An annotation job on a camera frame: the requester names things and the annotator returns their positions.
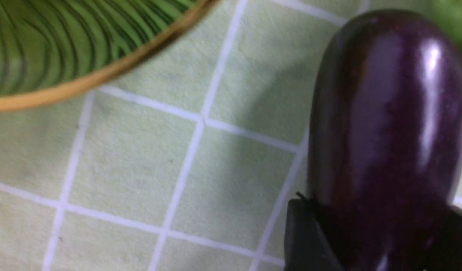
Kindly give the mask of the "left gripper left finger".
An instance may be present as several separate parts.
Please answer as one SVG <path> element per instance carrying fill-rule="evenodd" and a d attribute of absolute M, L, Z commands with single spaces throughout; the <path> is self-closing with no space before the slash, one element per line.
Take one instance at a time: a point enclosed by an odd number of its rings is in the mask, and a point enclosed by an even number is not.
<path fill-rule="evenodd" d="M 284 270 L 344 270 L 316 220 L 316 202 L 300 192 L 296 196 L 287 203 Z"/>

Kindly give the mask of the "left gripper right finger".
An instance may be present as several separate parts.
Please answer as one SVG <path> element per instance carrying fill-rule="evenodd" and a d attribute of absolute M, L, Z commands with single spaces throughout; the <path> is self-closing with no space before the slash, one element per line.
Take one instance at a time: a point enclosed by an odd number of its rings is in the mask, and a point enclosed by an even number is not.
<path fill-rule="evenodd" d="M 426 271 L 462 271 L 462 209 L 451 206 L 425 257 Z"/>

